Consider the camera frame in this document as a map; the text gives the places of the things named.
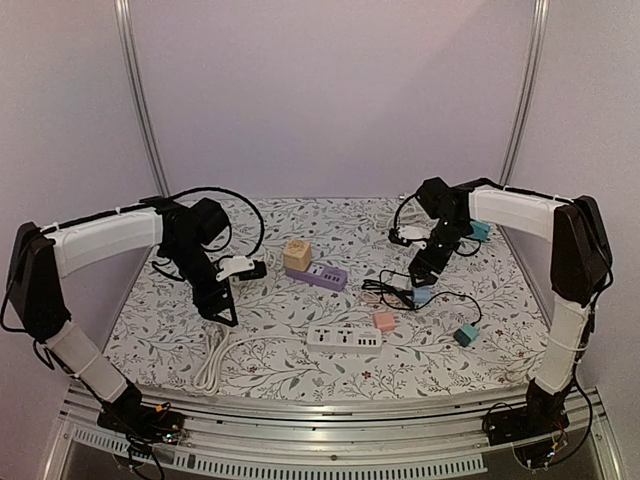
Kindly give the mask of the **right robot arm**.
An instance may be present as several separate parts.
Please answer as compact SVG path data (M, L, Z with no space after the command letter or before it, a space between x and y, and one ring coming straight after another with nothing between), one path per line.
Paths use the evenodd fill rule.
M613 283L613 258L596 200L574 199L499 185L479 178L450 186L439 177L413 194L431 230L395 224L389 237L418 252L409 266L416 286L433 285L475 221L510 228L545 240L550 247L553 317L543 359L517 415L517 427L537 436L552 424L595 329L599 297Z

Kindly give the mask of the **floral table mat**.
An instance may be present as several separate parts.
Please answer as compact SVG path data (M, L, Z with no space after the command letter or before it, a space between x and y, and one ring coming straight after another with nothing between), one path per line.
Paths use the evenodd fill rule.
M396 329L379 355L308 350L310 327L372 325L388 312L362 289L365 280L405 275L410 249L391 244L394 222L428 226L415 205L396 199L277 199L224 204L231 223L222 243L230 253L258 248L268 273L237 282L239 320L219 376L223 395L331 402L450 395L527 383L546 346L547 326L501 232L467 241L435 287L435 300L417 312L395 312ZM311 263L348 273L334 292L285 274L283 250L308 241ZM453 338L465 324L479 329L468 347Z

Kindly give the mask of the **teal power strip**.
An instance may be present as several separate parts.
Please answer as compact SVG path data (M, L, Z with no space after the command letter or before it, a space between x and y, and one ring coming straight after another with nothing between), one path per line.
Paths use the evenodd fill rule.
M469 236L470 239L478 242L487 242L491 231L491 226L488 223L472 220L470 222L472 227L472 233Z

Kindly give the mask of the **aluminium front rail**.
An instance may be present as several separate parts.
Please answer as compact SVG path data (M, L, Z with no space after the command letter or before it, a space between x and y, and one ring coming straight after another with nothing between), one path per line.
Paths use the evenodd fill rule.
M559 467L535 472L518 465L515 445L490 446L481 428L493 405L524 404L524 387L420 399L305 404L230 396L196 397L140 387L147 404L170 401L185 415L186 438L154 450L170 473L242 479L445 479L497 475L500 455L507 478L631 479L597 390L591 438ZM39 479L71 473L73 447L126 459L124 435L96 424L98 404L78 382L69 387ZM136 479L119 465L116 475Z

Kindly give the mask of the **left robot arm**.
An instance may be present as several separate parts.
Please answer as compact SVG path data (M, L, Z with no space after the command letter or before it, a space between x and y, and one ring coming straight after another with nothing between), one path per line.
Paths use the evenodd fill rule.
M126 377L72 322L60 281L96 262L155 247L191 286L200 316L233 327L236 318L222 315L234 309L229 279L254 262L231 256L213 263L205 250L229 224L214 200L185 206L165 197L48 230L26 223L16 235L3 304L13 307L21 322L16 332L44 345L100 400L111 403L109 415L126 433L141 433L149 423L146 408L125 396Z

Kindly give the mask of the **aluminium frame post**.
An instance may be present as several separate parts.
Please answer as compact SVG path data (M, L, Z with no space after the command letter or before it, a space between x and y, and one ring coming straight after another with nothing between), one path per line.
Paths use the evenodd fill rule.
M113 4L125 71L131 90L133 107L139 125L143 147L157 191L162 195L168 195L170 193L169 182L162 164L144 91L136 48L131 2L127 0L115 0Z
M511 181L524 139L544 48L549 4L549 0L536 0L533 4L531 34L525 60L524 75L499 176L500 184L508 184Z

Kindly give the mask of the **right aluminium frame post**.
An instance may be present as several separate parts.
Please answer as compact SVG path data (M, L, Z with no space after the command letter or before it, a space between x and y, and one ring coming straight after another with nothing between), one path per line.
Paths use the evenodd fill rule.
M544 48L549 4L549 0L536 0L533 4L531 34L525 60L524 75L499 176L500 184L508 184L511 181L524 139Z

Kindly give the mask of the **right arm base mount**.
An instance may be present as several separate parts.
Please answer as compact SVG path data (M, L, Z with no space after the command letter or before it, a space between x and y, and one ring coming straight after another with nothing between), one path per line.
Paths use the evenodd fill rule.
M536 420L525 406L499 402L482 418L481 428L490 446L509 444L516 461L530 471L548 469L559 451L568 445L569 419L564 410Z

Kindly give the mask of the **light blue charger plug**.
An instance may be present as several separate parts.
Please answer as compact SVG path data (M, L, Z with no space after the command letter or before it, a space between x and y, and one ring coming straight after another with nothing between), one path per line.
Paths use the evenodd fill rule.
M416 306L428 303L431 298L432 289L429 286L412 289L412 302Z

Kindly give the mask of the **teal charger plug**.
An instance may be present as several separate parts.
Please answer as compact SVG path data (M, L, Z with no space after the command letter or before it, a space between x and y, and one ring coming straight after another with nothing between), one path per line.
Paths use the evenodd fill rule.
M458 328L453 338L462 347L468 347L479 336L479 329L473 324L465 324Z

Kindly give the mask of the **beige cube socket adapter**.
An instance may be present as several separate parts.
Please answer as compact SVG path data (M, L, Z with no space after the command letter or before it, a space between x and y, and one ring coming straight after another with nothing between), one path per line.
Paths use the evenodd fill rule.
M283 264L286 269L304 272L311 264L311 243L291 239L283 250Z

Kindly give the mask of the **pink charger plug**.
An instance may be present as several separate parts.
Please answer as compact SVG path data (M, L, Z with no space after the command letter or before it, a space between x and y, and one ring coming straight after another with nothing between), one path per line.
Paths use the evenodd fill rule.
M375 313L373 315L374 326L381 332L392 332L396 329L396 319L391 312Z

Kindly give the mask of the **purple power strip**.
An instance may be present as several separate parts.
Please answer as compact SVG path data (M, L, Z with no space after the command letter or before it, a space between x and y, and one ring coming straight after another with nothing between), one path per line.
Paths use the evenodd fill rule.
M345 270L316 263L311 263L306 271L286 268L285 274L294 280L334 292L343 291L348 281Z

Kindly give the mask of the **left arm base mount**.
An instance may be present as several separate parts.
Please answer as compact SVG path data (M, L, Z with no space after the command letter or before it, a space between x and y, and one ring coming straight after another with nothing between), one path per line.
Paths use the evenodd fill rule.
M174 444L184 433L186 417L169 404L156 407L138 400L104 403L98 415L101 428L124 434L128 439L145 444Z

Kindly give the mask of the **white power strip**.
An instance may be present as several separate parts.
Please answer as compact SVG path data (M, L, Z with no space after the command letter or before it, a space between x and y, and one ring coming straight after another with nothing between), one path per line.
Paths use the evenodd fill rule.
M306 346L311 352L372 354L382 350L382 335L378 329L355 327L310 327Z

